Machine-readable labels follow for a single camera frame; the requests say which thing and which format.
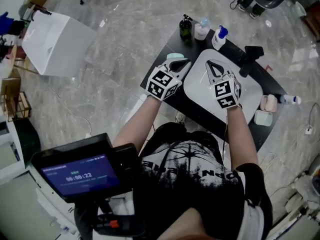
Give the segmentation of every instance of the white sink basin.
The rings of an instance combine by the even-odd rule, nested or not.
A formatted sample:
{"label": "white sink basin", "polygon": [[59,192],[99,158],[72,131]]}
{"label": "white sink basin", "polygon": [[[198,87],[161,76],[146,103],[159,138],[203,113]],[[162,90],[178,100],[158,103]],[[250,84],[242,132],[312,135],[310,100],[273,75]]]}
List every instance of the white sink basin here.
{"label": "white sink basin", "polygon": [[22,48],[41,75],[73,77],[96,32],[69,16],[37,11]]}
{"label": "white sink basin", "polygon": [[252,77],[247,76],[244,78],[240,76],[240,68],[216,50],[204,50],[195,61],[183,83],[185,94],[190,100],[209,111],[221,121],[226,122],[227,110],[222,109],[219,103],[214,100],[212,95],[209,93],[208,86],[210,83],[206,69],[206,62],[209,60],[217,60],[226,63],[241,84],[241,96],[239,102],[243,107],[245,120],[249,123],[263,96],[262,88],[255,80],[252,79]]}

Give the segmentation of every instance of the black faucet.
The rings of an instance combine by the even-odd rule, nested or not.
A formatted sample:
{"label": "black faucet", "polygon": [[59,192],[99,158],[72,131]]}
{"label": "black faucet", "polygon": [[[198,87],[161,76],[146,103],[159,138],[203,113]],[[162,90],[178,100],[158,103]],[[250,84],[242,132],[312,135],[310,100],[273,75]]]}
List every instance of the black faucet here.
{"label": "black faucet", "polygon": [[245,46],[245,55],[240,58],[240,71],[239,74],[246,78],[253,68],[254,62],[261,56],[265,55],[264,49],[261,46]]}

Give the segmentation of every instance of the soap dish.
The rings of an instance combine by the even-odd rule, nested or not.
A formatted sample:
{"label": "soap dish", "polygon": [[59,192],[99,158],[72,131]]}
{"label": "soap dish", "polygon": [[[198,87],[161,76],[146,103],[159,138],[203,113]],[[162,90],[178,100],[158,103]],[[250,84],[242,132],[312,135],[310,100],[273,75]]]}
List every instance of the soap dish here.
{"label": "soap dish", "polygon": [[[262,98],[261,98],[261,101],[260,101],[260,109],[261,109],[262,111],[267,111],[267,110],[265,110],[265,106],[266,106],[266,103],[267,103],[267,99],[268,99],[268,95],[263,95]],[[275,98],[275,99],[274,99],[274,104],[273,104],[273,106],[272,106],[272,110],[270,110],[270,111],[268,111],[268,112],[272,112],[272,113],[276,112],[276,111],[277,111],[277,103],[278,103],[277,98]]]}
{"label": "soap dish", "polygon": [[272,124],[273,115],[271,112],[257,110],[254,113],[254,123],[259,126],[270,126]]}

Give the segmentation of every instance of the blue cloth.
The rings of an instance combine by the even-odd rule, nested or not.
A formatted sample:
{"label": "blue cloth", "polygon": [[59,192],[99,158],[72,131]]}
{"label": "blue cloth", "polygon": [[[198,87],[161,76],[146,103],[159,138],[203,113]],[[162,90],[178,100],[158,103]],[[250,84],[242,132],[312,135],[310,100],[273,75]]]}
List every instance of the blue cloth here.
{"label": "blue cloth", "polygon": [[7,15],[8,12],[6,11],[0,16],[0,36],[7,34],[12,23],[14,22],[14,19],[8,18]]}

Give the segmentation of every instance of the dark green bottle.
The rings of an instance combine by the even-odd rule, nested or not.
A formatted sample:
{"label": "dark green bottle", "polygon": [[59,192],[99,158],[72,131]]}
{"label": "dark green bottle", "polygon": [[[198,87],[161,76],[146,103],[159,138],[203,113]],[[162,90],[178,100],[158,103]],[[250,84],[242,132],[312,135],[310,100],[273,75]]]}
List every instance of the dark green bottle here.
{"label": "dark green bottle", "polygon": [[180,27],[180,36],[183,40],[185,39],[191,39],[191,31],[192,31],[192,18],[190,18],[188,15],[183,15],[184,19],[180,21],[179,27]]}

